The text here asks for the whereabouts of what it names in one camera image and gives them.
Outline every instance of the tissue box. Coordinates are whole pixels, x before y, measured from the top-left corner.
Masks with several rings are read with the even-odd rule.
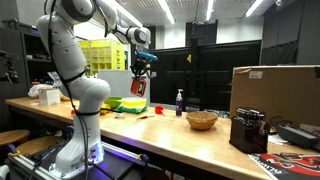
[[[60,90],[59,89],[39,89],[39,99],[41,105],[60,104]]]

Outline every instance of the wooden workbench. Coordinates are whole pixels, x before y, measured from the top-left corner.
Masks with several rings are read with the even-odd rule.
[[[70,102],[60,105],[40,106],[38,100],[19,98],[6,100],[10,108],[32,112],[57,122],[72,124]],[[270,179],[246,154],[229,144],[231,121],[219,118],[208,131],[194,131],[185,118],[177,118],[175,111],[165,110],[166,117],[156,115],[144,120],[137,117],[154,114],[153,108],[125,119],[115,119],[114,113],[100,118],[101,134],[131,146],[154,152],[161,156],[201,168],[232,179]],[[295,152],[315,154],[295,146],[268,145],[269,153]]]

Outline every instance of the shelf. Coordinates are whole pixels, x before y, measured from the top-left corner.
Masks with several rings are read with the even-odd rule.
[[[30,62],[44,62],[44,63],[51,63],[51,60],[43,60],[43,59],[27,59]]]

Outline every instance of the wooden bowl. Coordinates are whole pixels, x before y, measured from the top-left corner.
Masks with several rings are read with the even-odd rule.
[[[191,128],[195,130],[208,130],[218,120],[215,113],[205,111],[190,112],[186,117]]]

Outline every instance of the red object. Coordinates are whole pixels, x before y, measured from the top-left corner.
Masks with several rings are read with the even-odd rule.
[[[131,94],[142,97],[146,90],[147,81],[144,78],[136,78],[131,84]]]
[[[156,114],[162,114],[163,107],[162,106],[156,106],[154,109]]]

